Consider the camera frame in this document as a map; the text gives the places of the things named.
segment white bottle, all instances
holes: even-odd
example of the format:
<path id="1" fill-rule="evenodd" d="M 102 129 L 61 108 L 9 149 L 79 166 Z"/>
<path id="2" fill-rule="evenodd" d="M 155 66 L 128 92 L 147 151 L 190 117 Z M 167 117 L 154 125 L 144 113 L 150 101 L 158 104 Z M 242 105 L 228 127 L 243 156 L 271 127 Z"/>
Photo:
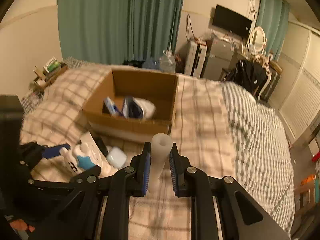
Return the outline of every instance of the white bottle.
<path id="1" fill-rule="evenodd" d="M 176 60 L 174 56 L 172 56 L 172 51 L 163 51 L 163 54 L 164 55 L 159 58 L 160 70 L 166 73 L 174 73 L 176 70 Z"/>
<path id="2" fill-rule="evenodd" d="M 148 183 L 148 191 L 153 194 L 160 186 L 160 176 L 165 162 L 169 158 L 172 149 L 172 139 L 164 133 L 157 133 L 151 140 L 151 167 Z"/>

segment red object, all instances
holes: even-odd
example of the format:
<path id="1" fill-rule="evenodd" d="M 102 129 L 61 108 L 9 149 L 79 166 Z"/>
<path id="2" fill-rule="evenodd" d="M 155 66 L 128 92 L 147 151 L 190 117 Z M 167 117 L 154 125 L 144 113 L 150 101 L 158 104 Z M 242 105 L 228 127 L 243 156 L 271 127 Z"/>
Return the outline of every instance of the red object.
<path id="1" fill-rule="evenodd" d="M 318 152 L 311 160 L 315 163 L 320 158 L 320 152 Z"/>

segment clothing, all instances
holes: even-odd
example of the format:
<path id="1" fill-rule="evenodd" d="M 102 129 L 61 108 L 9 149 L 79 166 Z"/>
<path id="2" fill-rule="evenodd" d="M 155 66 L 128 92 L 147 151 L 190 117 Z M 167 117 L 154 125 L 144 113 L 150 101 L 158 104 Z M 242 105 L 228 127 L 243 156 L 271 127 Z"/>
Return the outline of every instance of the clothing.
<path id="1" fill-rule="evenodd" d="M 266 79 L 266 70 L 259 63 L 239 60 L 224 81 L 232 81 L 253 94 L 258 86 L 263 86 Z"/>

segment orange object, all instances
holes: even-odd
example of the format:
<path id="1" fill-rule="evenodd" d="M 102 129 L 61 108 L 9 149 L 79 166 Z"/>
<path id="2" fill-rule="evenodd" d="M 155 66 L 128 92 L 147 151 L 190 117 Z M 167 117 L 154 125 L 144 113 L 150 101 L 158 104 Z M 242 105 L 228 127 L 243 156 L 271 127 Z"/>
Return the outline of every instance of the orange object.
<path id="1" fill-rule="evenodd" d="M 303 186 L 303 185 L 307 184 L 309 181 L 313 181 L 315 179 L 316 179 L 315 174 L 312 174 L 312 175 L 308 176 L 306 179 L 304 179 L 303 181 L 301 181 L 300 186 Z"/>
<path id="2" fill-rule="evenodd" d="M 25 231 L 28 229 L 30 232 L 33 232 L 35 230 L 34 227 L 28 226 L 27 223 L 22 219 L 18 219 L 10 222 L 10 226 L 16 230 L 21 230 L 21 231 Z"/>

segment plastic water bottle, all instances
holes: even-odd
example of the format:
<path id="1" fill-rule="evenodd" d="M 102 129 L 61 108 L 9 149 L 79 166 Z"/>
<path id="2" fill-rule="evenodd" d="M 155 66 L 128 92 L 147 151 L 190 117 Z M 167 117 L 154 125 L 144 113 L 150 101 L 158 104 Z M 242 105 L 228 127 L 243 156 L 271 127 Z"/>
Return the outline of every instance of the plastic water bottle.
<path id="1" fill-rule="evenodd" d="M 172 51 L 167 50 L 163 51 L 163 56 L 160 57 L 160 70 L 162 72 L 174 73 L 176 70 L 176 60 L 174 56 L 172 56 Z"/>

